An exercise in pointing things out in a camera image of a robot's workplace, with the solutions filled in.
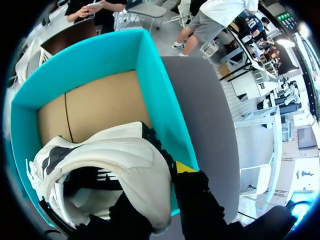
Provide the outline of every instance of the gray shorts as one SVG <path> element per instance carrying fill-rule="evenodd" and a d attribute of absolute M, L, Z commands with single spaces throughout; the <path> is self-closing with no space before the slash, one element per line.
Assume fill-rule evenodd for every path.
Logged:
<path fill-rule="evenodd" d="M 220 23 L 209 18 L 201 10 L 189 23 L 188 28 L 192 29 L 194 36 L 202 43 L 211 43 L 212 40 L 224 29 Z"/>

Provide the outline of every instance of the floor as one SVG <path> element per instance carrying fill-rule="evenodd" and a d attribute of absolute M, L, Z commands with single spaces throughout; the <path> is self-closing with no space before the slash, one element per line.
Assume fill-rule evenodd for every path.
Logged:
<path fill-rule="evenodd" d="M 157 46 L 157 49 L 161 56 L 175 56 L 179 53 L 179 50 L 171 49 L 171 44 L 175 41 L 179 31 L 182 27 L 178 24 L 178 22 L 165 23 L 165 21 L 169 20 L 171 17 L 176 16 L 175 13 L 171 12 L 169 9 L 175 4 L 175 1 L 168 0 L 163 7 L 168 9 L 167 15 L 163 21 L 163 24 L 160 30 L 156 30 L 156 26 L 158 26 L 159 21 L 156 20 L 153 29 L 151 30 L 151 36 Z M 145 19 L 145 21 L 138 21 L 129 26 L 142 26 L 146 29 L 150 27 L 150 19 Z M 198 47 L 196 50 L 190 54 L 192 57 L 202 57 L 202 53 L 199 51 Z M 223 50 L 215 53 L 210 59 L 212 63 L 212 67 L 216 70 L 218 76 L 221 76 L 218 67 L 221 55 L 223 54 Z M 243 114 L 255 111 L 257 109 L 257 103 L 260 102 L 260 99 L 250 99 L 244 102 L 241 102 L 235 92 L 233 90 L 232 84 L 226 82 L 225 80 L 221 82 L 223 91 L 228 101 L 228 105 L 231 111 L 231 115 L 233 120 L 239 121 L 242 118 Z M 241 168 L 250 167 L 254 165 L 266 164 L 269 162 L 270 157 L 273 152 L 273 131 L 270 129 L 266 129 L 260 126 L 255 127 L 246 127 L 236 129 L 236 139 L 238 144 L 238 153 L 239 153 L 239 163 Z M 248 171 L 244 172 L 240 178 L 240 191 L 244 192 L 248 189 L 249 185 L 255 185 L 256 180 L 258 179 L 258 172 L 256 171 Z M 34 212 L 32 206 L 27 205 L 27 209 L 32 211 L 33 217 L 36 217 L 37 213 Z M 39 219 L 39 225 L 41 227 L 46 226 L 42 219 Z M 64 239 L 61 235 L 56 233 L 51 233 L 52 239 Z M 176 215 L 172 218 L 172 222 L 168 230 L 160 236 L 152 236 L 153 240 L 183 240 L 184 237 L 182 235 L 181 230 L 181 222 L 180 216 Z"/>

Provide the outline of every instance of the turquoise box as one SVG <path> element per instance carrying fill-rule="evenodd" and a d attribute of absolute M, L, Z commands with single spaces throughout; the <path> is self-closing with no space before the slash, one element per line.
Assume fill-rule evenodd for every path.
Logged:
<path fill-rule="evenodd" d="M 37 111 L 60 95 L 109 75 L 135 70 L 156 137 L 175 161 L 199 170 L 183 114 L 164 64 L 143 29 L 113 32 L 74 44 L 42 64 L 22 85 L 11 107 L 11 143 L 25 191 L 38 212 L 36 191 L 27 177 L 26 159 L 41 149 Z M 172 215 L 179 212 L 172 190 Z"/>

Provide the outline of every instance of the phone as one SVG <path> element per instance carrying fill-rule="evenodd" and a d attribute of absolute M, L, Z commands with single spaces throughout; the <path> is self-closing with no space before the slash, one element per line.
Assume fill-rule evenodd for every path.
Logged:
<path fill-rule="evenodd" d="M 98 3 L 98 2 L 89 3 L 87 6 L 88 6 L 88 7 L 98 7 L 98 6 L 100 6 L 100 3 Z"/>

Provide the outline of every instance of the sneaker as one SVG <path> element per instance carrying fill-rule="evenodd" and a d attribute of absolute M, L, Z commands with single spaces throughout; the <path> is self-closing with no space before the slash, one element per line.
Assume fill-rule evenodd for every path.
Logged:
<path fill-rule="evenodd" d="M 180 44 L 172 44 L 171 48 L 172 49 L 183 49 L 185 47 L 185 44 L 184 43 L 180 43 Z"/>
<path fill-rule="evenodd" d="M 182 53 L 178 54 L 179 57 L 188 57 L 188 55 L 183 55 Z"/>
<path fill-rule="evenodd" d="M 89 215 L 109 219 L 109 208 L 124 192 L 159 234 L 171 220 L 171 176 L 165 158 L 173 159 L 155 135 L 144 123 L 133 122 L 81 143 L 57 136 L 33 161 L 26 161 L 27 176 L 39 199 L 74 228 L 88 224 Z"/>

